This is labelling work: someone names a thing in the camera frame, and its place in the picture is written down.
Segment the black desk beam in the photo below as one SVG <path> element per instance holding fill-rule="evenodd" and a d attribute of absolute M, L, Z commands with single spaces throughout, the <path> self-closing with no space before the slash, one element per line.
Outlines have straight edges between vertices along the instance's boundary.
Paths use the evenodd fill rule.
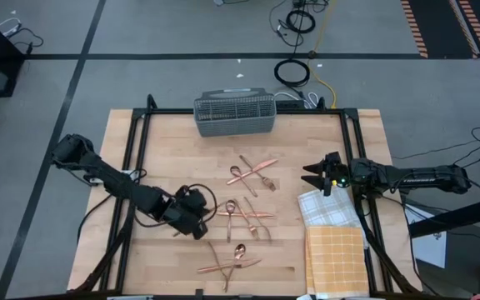
<path fill-rule="evenodd" d="M 480 223 L 480 202 L 410 224 L 409 234 L 420 238 L 474 223 Z"/>

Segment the black control box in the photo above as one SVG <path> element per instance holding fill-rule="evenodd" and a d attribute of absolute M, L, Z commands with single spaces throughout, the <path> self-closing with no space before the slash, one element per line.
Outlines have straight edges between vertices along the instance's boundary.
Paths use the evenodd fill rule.
<path fill-rule="evenodd" d="M 303 110 L 305 108 L 304 101 L 302 100 L 277 100 L 277 110 Z"/>

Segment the black mat orange stripes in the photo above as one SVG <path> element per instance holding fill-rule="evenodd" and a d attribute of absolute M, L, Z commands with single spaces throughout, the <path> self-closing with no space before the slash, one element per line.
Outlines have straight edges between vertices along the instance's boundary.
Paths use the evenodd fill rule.
<path fill-rule="evenodd" d="M 480 0 L 400 0 L 424 58 L 480 56 Z"/>

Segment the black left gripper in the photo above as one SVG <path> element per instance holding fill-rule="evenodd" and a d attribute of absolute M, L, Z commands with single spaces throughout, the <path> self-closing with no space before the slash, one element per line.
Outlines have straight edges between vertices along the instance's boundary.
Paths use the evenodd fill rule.
<path fill-rule="evenodd" d="M 176 191 L 176 197 L 168 201 L 162 220 L 180 233 L 192 234 L 195 240 L 200 240 L 208 233 L 208 227 L 203 221 L 208 214 L 206 205 L 207 201 L 199 190 L 181 186 Z"/>

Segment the grey plastic cutlery basket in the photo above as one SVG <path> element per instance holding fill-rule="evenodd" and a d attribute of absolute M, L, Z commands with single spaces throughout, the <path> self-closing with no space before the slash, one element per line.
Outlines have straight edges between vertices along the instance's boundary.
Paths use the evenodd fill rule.
<path fill-rule="evenodd" d="M 203 92 L 193 102 L 203 138 L 270 133 L 276 115 L 274 95 L 261 87 Z"/>

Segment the black aluminium table frame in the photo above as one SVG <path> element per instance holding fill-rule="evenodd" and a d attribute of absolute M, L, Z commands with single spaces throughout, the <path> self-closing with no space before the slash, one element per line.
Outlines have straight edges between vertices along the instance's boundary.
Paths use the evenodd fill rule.
<path fill-rule="evenodd" d="M 303 166 L 317 163 L 331 152 L 342 156 L 365 152 L 377 163 L 392 162 L 380 112 L 374 109 L 280 112 L 271 132 L 231 137 L 202 137 L 190 108 L 157 108 L 148 120 L 136 108 L 112 110 L 97 150 L 115 168 L 143 168 L 147 185 L 173 193 L 182 185 L 201 183 L 211 204 L 235 198 L 248 210 L 245 196 L 255 210 L 277 216 L 262 220 L 272 243 L 258 223 L 260 239 L 256 240 L 242 217 L 232 217 L 230 243 L 226 216 L 214 217 L 200 240 L 177 234 L 169 226 L 134 226 L 128 246 L 115 254 L 97 289 L 156 299 L 193 300 L 196 289 L 203 290 L 203 300 L 292 299 L 304 294 L 305 229 L 298 196 L 310 192 L 312 186 L 301 179 Z M 258 171 L 270 178 L 277 190 L 266 187 L 256 172 L 244 179 L 258 197 L 241 181 L 227 185 L 235 178 L 231 166 L 238 166 L 242 173 L 252 171 L 240 155 L 254 167 L 277 158 L 276 163 Z M 207 241 L 221 265 L 233 263 L 238 244 L 246 246 L 240 260 L 261 262 L 235 268 L 224 292 L 219 271 L 197 273 L 199 268 L 217 266 Z"/>

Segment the orange plaid cloth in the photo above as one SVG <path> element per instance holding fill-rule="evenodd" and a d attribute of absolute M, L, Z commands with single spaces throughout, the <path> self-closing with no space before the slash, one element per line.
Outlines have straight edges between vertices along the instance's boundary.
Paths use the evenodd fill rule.
<path fill-rule="evenodd" d="M 308 294 L 320 300 L 369 295 L 360 228 L 307 227 L 305 259 Z"/>

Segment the copper spoon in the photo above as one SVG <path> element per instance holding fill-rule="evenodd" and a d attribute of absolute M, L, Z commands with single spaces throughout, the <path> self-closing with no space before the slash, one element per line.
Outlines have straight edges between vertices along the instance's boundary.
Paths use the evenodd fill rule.
<path fill-rule="evenodd" d="M 229 281 L 231 276 L 233 275 L 233 270 L 235 269 L 236 264 L 238 261 L 244 256 L 246 252 L 246 246 L 244 244 L 238 244 L 234 250 L 234 259 L 232 262 L 232 266 L 229 268 L 228 274 L 226 275 L 225 283 L 223 285 L 223 291 L 226 292 L 228 290 Z"/>
<path fill-rule="evenodd" d="M 236 202 L 234 200 L 227 200 L 225 203 L 225 209 L 227 212 L 227 243 L 231 242 L 231 233 L 232 233 L 232 216 L 236 208 Z"/>
<path fill-rule="evenodd" d="M 258 194 L 256 191 L 245 181 L 245 179 L 242 177 L 242 172 L 241 169 L 238 166 L 231 166 L 230 167 L 230 173 L 239 181 L 241 181 L 244 186 L 248 189 L 248 191 L 255 197 L 258 197 Z"/>

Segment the white paper sheet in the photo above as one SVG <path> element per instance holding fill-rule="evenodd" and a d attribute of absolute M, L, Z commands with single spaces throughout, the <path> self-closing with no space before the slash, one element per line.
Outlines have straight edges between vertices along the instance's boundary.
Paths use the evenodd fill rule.
<path fill-rule="evenodd" d="M 405 214 L 410 224 L 417 223 L 433 215 L 412 205 L 405 206 Z M 447 233 L 437 232 L 412 239 L 414 257 L 438 268 L 446 267 Z"/>

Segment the copper fork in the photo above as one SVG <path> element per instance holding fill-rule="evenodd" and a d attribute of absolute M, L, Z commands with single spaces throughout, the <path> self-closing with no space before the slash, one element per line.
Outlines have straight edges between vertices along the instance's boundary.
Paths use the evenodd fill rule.
<path fill-rule="evenodd" d="M 252 171 L 254 171 L 254 166 L 243 155 L 240 155 L 239 157 L 244 163 L 246 163 L 250 167 Z M 256 172 L 256 174 L 262 179 L 262 182 L 264 183 L 264 185 L 267 188 L 269 188 L 272 192 L 275 192 L 277 190 L 274 182 L 269 177 L 264 177 L 259 172 Z"/>
<path fill-rule="evenodd" d="M 236 203 L 236 206 L 237 206 L 238 210 L 240 211 L 243 219 L 245 220 L 249 232 L 252 234 L 252 236 L 253 236 L 256 240 L 259 240 L 260 237 L 259 237 L 259 234 L 258 234 L 258 230 L 257 230 L 256 227 L 249 221 L 249 218 L 248 218 L 247 214 L 244 212 L 243 208 L 241 207 L 239 201 L 238 201 L 237 199 L 235 199 L 234 202 Z"/>
<path fill-rule="evenodd" d="M 252 211 L 252 214 L 253 214 L 254 217 L 257 219 L 257 222 L 258 222 L 259 226 L 262 227 L 262 228 L 265 230 L 265 232 L 266 232 L 266 234 L 267 234 L 267 237 L 268 237 L 268 241 L 269 241 L 270 243 L 273 243 L 273 239 L 272 239 L 272 235 L 271 235 L 270 230 L 268 229 L 267 226 L 265 226 L 265 225 L 262 223 L 261 219 L 260 219 L 259 216 L 257 215 L 257 213 L 256 213 L 253 205 L 252 205 L 251 202 L 248 200 L 248 198 L 245 197 L 245 196 L 244 196 L 243 198 L 244 198 L 244 200 L 246 201 L 247 205 L 250 207 L 250 209 L 251 209 L 251 211 Z"/>

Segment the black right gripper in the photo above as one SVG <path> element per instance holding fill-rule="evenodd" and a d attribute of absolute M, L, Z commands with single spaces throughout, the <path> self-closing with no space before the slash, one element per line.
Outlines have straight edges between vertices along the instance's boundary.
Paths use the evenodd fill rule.
<path fill-rule="evenodd" d="M 301 176 L 303 181 L 322 191 L 324 196 L 331 195 L 332 186 L 348 188 L 352 183 L 349 168 L 341 162 L 339 152 L 330 152 L 320 162 L 303 166 L 302 169 L 315 174 L 325 173 L 325 177 Z"/>

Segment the white plaid cloth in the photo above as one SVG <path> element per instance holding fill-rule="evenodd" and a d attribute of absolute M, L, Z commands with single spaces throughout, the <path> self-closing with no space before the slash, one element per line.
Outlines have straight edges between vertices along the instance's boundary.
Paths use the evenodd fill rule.
<path fill-rule="evenodd" d="M 359 228 L 362 230 L 364 248 L 369 248 L 363 226 L 345 189 L 334 188 L 327 197 L 323 191 L 306 192 L 298 196 L 297 200 L 306 227 Z"/>

